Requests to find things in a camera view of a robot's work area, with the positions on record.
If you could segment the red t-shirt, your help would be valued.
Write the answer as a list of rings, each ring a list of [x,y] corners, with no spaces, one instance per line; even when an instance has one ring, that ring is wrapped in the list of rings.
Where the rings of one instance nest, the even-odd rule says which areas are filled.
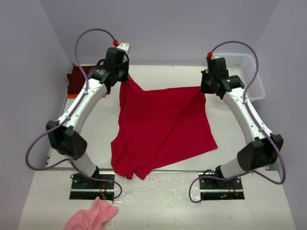
[[[115,173],[145,179],[154,169],[217,149],[198,86],[144,90],[121,83],[119,131],[111,143]]]

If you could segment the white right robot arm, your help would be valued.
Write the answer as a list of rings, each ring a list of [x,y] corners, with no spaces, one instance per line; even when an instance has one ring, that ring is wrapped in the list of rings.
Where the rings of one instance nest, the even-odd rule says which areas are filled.
[[[275,163],[283,145],[280,134],[273,134],[255,111],[244,93],[245,86],[237,76],[230,76],[225,58],[207,58],[207,69],[202,71],[201,92],[215,94],[228,106],[244,135],[246,146],[234,160],[216,168],[214,183],[225,188],[231,178]]]

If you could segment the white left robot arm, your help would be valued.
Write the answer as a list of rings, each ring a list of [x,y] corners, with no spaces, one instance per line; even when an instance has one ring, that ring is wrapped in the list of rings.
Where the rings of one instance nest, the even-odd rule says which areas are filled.
[[[51,147],[83,176],[89,188],[99,185],[97,166],[88,156],[87,141],[81,136],[83,125],[108,90],[117,82],[128,81],[129,44],[121,43],[107,49],[105,58],[89,71],[80,93],[70,107],[56,121],[48,121],[46,129]]]

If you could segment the dark maroon folded t-shirt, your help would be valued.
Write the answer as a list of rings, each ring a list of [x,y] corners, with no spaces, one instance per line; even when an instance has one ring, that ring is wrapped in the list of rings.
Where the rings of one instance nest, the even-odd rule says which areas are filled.
[[[67,94],[79,94],[85,83],[84,75],[79,66],[73,66],[72,73],[67,74],[67,79],[69,82]]]

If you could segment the orange folded t-shirt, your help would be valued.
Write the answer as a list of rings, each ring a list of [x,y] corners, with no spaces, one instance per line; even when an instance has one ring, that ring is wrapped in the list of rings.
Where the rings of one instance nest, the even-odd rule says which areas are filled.
[[[81,94],[68,94],[68,98],[69,99],[76,99],[76,98],[81,98]],[[89,94],[85,94],[84,97],[87,98],[87,97],[94,97],[94,98],[105,98],[105,94],[93,94],[93,93],[89,93]]]

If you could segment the pink cloth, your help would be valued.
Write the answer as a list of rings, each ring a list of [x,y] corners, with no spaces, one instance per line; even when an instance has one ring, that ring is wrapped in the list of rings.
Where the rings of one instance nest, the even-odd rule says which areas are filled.
[[[96,197],[89,209],[77,211],[66,222],[64,230],[101,230],[103,225],[112,220],[118,208]]]

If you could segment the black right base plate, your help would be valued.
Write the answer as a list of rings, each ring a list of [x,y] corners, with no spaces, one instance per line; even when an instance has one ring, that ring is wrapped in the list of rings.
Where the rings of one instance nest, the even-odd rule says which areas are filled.
[[[200,195],[206,200],[243,200],[245,199],[240,178],[220,181],[211,178],[199,180]]]

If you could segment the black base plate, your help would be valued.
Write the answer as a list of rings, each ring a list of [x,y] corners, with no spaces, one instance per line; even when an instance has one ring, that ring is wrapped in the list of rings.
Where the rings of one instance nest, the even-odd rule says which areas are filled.
[[[111,171],[100,171],[97,178],[107,182],[89,181],[82,179],[78,173],[70,176],[72,179],[69,200],[95,200],[99,197],[102,200],[114,200],[114,183],[109,180],[115,179],[115,173]]]
[[[245,199],[240,178],[220,181],[211,178],[199,180],[200,195],[206,200],[243,200]]]

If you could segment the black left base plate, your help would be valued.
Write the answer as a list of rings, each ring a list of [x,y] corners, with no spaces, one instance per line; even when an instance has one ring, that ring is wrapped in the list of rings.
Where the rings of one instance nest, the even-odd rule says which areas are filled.
[[[89,181],[82,179],[78,173],[70,176],[72,179],[69,200],[95,200],[99,197],[102,200],[114,200],[114,183],[109,180],[115,179],[115,173],[111,171],[100,171],[97,178],[107,182]]]

